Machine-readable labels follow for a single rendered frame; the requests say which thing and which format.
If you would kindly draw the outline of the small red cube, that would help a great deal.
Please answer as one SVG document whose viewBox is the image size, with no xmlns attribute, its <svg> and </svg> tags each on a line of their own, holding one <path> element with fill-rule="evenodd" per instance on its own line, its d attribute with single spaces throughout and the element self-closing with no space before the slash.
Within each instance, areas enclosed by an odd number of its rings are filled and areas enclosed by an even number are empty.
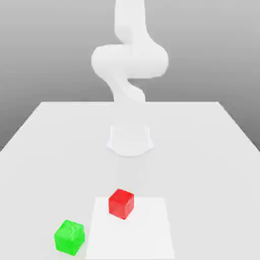
<svg viewBox="0 0 260 260">
<path fill-rule="evenodd" d="M 123 189 L 117 189 L 109 197 L 109 213 L 126 220 L 134 209 L 134 194 Z"/>
</svg>

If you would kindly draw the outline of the small green cube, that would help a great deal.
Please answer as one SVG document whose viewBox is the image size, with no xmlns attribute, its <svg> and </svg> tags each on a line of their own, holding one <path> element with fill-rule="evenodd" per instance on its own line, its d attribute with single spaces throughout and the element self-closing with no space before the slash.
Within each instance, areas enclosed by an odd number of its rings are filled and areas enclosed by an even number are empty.
<svg viewBox="0 0 260 260">
<path fill-rule="evenodd" d="M 54 234 L 55 248 L 75 256 L 85 242 L 84 225 L 65 220 Z"/>
</svg>

